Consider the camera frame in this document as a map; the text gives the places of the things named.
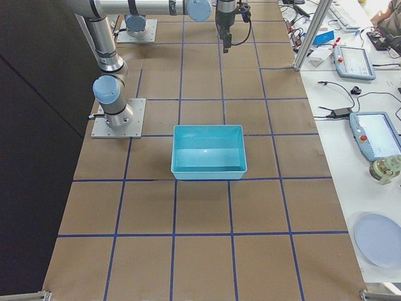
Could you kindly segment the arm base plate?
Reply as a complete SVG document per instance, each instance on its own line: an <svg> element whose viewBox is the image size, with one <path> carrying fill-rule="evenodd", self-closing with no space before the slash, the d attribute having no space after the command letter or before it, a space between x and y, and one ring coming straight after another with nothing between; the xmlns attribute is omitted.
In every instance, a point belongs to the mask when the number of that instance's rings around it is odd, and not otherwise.
<svg viewBox="0 0 401 301"><path fill-rule="evenodd" d="M120 29L118 30L117 43L123 44L146 44L154 43L157 32L156 19L147 19L145 29L143 31L131 31L126 25L125 20L122 20Z"/></svg>
<svg viewBox="0 0 401 301"><path fill-rule="evenodd" d="M93 124L91 137L94 139L139 139L142 136L146 98L129 98L125 110L117 115L107 115L99 107Z"/></svg>

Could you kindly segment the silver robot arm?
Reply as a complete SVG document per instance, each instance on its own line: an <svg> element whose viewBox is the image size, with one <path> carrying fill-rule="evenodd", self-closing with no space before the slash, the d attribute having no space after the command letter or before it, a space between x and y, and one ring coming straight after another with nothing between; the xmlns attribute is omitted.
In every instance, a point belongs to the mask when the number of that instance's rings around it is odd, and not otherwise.
<svg viewBox="0 0 401 301"><path fill-rule="evenodd" d="M87 41L92 44L103 75L95 80L93 93L111 129L132 123L133 108L123 99L127 65L118 54L112 35L109 14L144 18L146 15L188 15L197 22L206 21L212 12L211 1L65 1L65 5L83 19Z"/></svg>
<svg viewBox="0 0 401 301"><path fill-rule="evenodd" d="M142 15L125 15L126 32L130 36L143 36L146 30L146 17Z"/></svg>

